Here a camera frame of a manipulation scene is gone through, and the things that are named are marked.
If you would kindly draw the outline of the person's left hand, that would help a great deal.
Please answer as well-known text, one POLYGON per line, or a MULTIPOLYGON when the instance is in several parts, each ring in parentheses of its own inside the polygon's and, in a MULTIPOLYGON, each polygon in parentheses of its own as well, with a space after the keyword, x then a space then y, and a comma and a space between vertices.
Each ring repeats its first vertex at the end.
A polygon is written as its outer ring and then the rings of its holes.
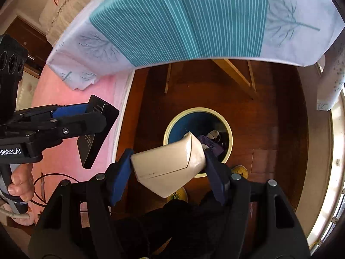
POLYGON ((34 184, 32 176, 33 164, 19 165, 11 175, 12 183, 8 186, 8 192, 12 196, 19 196, 25 202, 31 201, 34 196, 34 184))

